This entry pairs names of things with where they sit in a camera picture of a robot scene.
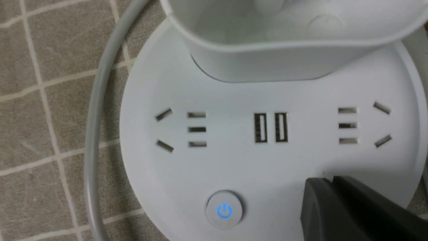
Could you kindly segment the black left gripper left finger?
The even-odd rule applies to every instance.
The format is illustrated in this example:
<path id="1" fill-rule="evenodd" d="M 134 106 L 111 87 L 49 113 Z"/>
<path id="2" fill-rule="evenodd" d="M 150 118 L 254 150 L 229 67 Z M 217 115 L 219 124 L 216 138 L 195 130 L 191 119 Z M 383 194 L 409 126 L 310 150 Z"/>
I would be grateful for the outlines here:
<path id="1" fill-rule="evenodd" d="M 305 182 L 301 210 L 305 241 L 362 241 L 347 207 L 325 178 L 308 178 Z"/>

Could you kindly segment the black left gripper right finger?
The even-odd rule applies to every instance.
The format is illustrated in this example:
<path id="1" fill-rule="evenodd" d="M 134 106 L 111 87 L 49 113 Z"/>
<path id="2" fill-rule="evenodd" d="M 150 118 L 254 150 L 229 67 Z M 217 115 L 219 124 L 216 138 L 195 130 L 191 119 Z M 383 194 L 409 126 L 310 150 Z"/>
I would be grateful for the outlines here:
<path id="1" fill-rule="evenodd" d="M 333 186 L 358 224 L 375 241 L 426 241 L 427 221 L 350 176 L 335 176 Z"/>

